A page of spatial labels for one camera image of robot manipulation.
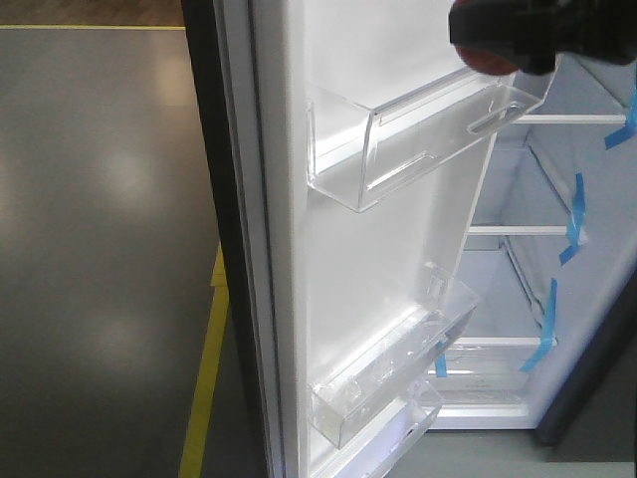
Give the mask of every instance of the gray floor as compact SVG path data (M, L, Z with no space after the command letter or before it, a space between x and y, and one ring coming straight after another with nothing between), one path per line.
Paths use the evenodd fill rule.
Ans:
M2 0L0 24L183 25L179 0Z
M174 477L217 247L184 33L0 64L0 476Z
M549 463L526 431L429 432L387 478L630 478L632 463Z
M201 478L261 478L250 444L251 427L240 381L239 356L232 315L221 351Z

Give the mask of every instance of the refrigerator door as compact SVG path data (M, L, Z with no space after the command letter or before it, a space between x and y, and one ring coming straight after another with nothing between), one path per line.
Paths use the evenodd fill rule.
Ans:
M426 370L478 302L453 273L493 133L547 87L466 69L450 6L184 0L271 476L384 476L440 409Z

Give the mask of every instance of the yellow floor line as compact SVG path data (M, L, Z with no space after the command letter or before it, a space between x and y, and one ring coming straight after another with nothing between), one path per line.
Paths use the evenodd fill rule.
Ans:
M181 455L179 478L199 478L203 465L208 423L212 412L212 401L230 304L221 247L217 250L212 285L215 287L215 293Z
M143 25L0 25L0 30L185 30L184 27Z

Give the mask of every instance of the blue painter's tape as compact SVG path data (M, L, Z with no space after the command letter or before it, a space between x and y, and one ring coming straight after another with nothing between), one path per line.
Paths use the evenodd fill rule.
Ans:
M584 225L585 216L584 176L582 176L581 172L578 172L575 174L575 195L573 196L572 212L570 213L570 221L566 226L566 237L568 238L569 246L559 254L559 263L562 266L579 252L581 247L581 229Z
M441 354L438 358L436 358L436 376L438 378L446 378L447 377L447 358L444 354Z
M521 371L526 373L531 372L540 360L544 358L546 354L550 352L553 347L553 340L555 338L555 312L557 308L557 281L555 279L550 280L550 293L548 295L548 303L544 310L544 320L541 325L541 339L539 341L539 347L535 350L535 353L529 358Z
M635 76L635 91L633 92L633 97L630 100L628 115L626 115L626 123L621 129L612 132L604 139L606 149L610 149L611 147L621 144L633 137L635 134L637 134L637 75Z

